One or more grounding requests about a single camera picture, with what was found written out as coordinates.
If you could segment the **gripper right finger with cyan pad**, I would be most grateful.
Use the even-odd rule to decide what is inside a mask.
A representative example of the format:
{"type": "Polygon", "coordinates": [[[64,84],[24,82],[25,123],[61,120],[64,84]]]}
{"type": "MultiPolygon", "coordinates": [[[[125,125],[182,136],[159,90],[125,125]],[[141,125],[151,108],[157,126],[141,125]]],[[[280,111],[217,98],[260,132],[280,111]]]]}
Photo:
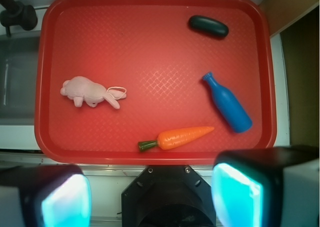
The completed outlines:
{"type": "Polygon", "coordinates": [[[317,227],[320,149],[223,151],[212,169],[211,194],[224,227],[317,227]]]}

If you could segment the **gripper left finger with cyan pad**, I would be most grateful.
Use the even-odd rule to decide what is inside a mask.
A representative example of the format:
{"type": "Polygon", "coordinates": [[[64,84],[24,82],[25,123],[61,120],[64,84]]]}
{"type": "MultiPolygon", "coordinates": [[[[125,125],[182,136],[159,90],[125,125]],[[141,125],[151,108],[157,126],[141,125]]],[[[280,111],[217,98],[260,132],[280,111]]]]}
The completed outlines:
{"type": "Polygon", "coordinates": [[[77,165],[0,169],[2,227],[88,227],[92,194],[77,165]]]}

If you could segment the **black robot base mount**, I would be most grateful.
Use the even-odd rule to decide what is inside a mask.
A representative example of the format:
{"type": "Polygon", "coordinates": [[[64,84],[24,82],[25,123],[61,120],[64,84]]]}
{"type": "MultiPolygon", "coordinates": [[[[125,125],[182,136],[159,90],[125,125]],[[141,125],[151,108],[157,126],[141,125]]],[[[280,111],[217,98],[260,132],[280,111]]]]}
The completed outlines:
{"type": "Polygon", "coordinates": [[[215,227],[211,186],[188,165],[151,165],[121,193],[124,227],[215,227]]]}

